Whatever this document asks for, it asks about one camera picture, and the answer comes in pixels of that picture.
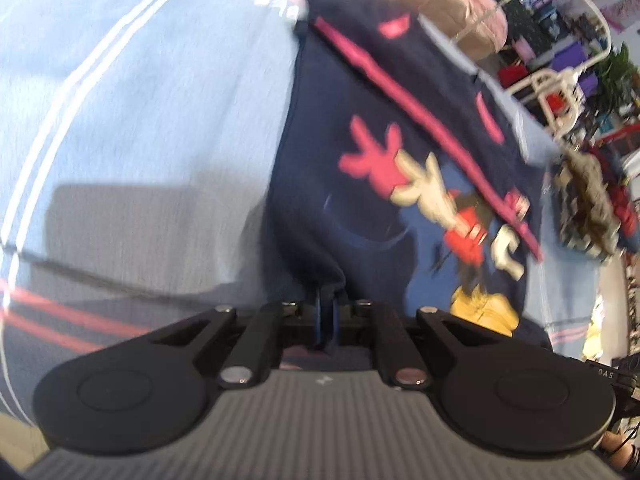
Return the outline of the pile of unfolded clothes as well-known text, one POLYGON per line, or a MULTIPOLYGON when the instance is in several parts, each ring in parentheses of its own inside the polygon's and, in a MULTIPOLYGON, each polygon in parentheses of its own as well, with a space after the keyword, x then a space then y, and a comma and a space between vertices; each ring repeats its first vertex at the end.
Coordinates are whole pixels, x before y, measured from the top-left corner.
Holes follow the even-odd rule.
POLYGON ((605 146, 563 148, 552 170, 554 214, 563 246, 600 261, 639 251, 639 218, 620 155, 605 146))

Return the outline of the light blue striped bed sheet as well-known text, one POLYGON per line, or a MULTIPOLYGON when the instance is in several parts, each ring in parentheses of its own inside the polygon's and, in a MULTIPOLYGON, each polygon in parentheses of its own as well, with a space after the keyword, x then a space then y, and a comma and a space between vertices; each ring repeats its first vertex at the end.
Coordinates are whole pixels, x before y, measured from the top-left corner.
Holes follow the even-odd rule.
MULTIPOLYGON (((563 247, 560 148, 465 56, 544 165, 542 256, 525 310, 579 356, 598 267, 563 247)), ((1 0, 1 408, 36 420, 40 380, 76 356, 218 306, 324 306, 293 287, 266 235, 306 0, 1 0)))

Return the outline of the navy Mickey Mouse sweatshirt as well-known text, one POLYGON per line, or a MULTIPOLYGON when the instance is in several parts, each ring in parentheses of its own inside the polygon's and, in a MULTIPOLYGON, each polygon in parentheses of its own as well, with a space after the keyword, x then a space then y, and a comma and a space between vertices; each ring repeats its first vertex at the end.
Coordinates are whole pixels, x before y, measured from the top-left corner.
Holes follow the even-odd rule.
POLYGON ((434 307, 531 344, 544 165, 457 50, 392 0, 306 0, 266 235, 324 306, 434 307))

